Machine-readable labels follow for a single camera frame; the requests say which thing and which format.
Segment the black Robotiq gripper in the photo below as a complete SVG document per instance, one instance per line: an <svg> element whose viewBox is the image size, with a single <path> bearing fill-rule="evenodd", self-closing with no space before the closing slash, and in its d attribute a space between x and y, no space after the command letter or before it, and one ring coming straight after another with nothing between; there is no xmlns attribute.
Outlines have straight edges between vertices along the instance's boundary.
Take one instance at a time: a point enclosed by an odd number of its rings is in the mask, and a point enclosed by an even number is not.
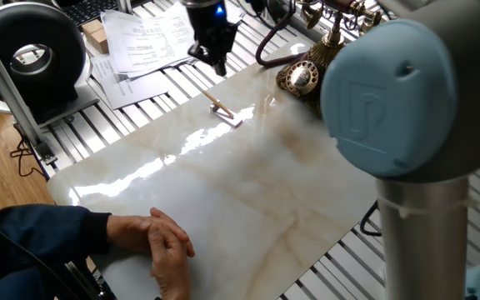
<svg viewBox="0 0 480 300"><path fill-rule="evenodd" d="M194 44L187 53L208 65L218 76L227 75L227 53L232 50L238 22L228 21L223 0L186 0L189 22L194 32Z"/></svg>

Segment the person's left hand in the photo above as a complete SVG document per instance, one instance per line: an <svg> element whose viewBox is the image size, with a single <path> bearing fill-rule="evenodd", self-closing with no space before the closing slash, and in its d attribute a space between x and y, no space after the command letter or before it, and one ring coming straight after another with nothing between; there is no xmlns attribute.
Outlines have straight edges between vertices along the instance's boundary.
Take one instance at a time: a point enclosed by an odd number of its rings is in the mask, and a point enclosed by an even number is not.
<svg viewBox="0 0 480 300"><path fill-rule="evenodd" d="M190 258L195 251L188 234L165 212L152 207L150 215L144 216L117 216L111 215L107 219L107 241L118 248L134 253L151 254L148 242L148 229L152 225L164 225L169 228L186 247Z"/></svg>

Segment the person's right hand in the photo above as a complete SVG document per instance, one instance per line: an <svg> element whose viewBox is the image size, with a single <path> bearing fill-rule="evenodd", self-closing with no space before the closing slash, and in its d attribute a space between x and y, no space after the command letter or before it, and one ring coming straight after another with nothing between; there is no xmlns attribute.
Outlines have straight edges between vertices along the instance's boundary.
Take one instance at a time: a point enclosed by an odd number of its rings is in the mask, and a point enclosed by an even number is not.
<svg viewBox="0 0 480 300"><path fill-rule="evenodd" d="M191 280L184 243L162 224L152 224L147 237L152 254L151 276L157 281L160 298L190 300Z"/></svg>

